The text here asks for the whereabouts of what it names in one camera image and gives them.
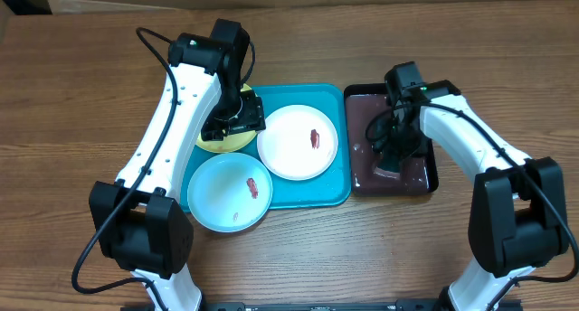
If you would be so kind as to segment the green sponge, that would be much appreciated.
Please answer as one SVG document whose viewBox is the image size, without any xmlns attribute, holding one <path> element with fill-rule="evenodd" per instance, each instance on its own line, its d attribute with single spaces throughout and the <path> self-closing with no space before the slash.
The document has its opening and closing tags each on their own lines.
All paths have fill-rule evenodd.
<svg viewBox="0 0 579 311">
<path fill-rule="evenodd" d="M 380 172 L 400 173 L 401 157 L 395 150 L 384 150 L 376 164 L 375 169 Z"/>
</svg>

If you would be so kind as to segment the white plate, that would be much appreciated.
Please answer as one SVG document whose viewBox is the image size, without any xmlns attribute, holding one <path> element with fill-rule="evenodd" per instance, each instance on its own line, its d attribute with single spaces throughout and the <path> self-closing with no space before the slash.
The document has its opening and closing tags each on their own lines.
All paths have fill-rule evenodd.
<svg viewBox="0 0 579 311">
<path fill-rule="evenodd" d="M 324 113 L 306 105 L 273 111 L 257 136 L 260 160 L 275 175 L 305 181 L 324 173 L 337 156 L 338 135 Z"/>
</svg>

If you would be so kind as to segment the light blue plate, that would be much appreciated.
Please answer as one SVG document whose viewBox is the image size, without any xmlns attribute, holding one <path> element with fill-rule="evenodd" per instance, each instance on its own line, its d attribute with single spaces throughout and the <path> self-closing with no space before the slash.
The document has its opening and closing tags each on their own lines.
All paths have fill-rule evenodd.
<svg viewBox="0 0 579 311">
<path fill-rule="evenodd" d="M 270 172 L 256 158 L 228 153 L 202 163 L 187 187 L 194 218 L 205 228 L 244 231 L 269 210 L 273 194 Z"/>
</svg>

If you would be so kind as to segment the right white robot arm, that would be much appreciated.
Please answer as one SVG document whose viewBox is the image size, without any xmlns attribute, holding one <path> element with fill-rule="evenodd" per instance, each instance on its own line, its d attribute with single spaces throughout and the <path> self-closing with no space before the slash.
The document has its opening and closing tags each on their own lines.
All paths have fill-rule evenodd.
<svg viewBox="0 0 579 311">
<path fill-rule="evenodd" d="M 365 138 L 392 171 L 406 157 L 438 143 L 472 181 L 468 237 L 473 255 L 431 310 L 519 310 L 507 293 L 523 282 L 563 283 L 534 270 L 578 244 L 567 223 L 562 169 L 550 157 L 533 159 L 494 132 L 448 80 L 427 83 L 417 65 L 398 64 L 384 76 L 389 109 L 375 116 Z"/>
</svg>

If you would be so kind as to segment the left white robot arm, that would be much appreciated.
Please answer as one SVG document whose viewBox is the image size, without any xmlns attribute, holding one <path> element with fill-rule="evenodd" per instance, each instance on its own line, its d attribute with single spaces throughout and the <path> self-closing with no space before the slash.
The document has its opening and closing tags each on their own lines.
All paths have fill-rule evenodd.
<svg viewBox="0 0 579 311">
<path fill-rule="evenodd" d="M 207 37 L 180 34 L 168 55 L 155 56 L 166 71 L 161 100 L 135 154 L 114 183 L 97 182 L 89 206 L 96 232 L 71 274 L 73 288 L 94 246 L 130 272 L 92 291 L 139 283 L 151 301 L 147 310 L 197 310 L 203 302 L 187 260 L 194 227 L 179 205 L 185 169 L 197 139 L 222 141 L 265 128 L 261 98 L 243 85 L 250 35 L 238 22 L 219 19 Z"/>
</svg>

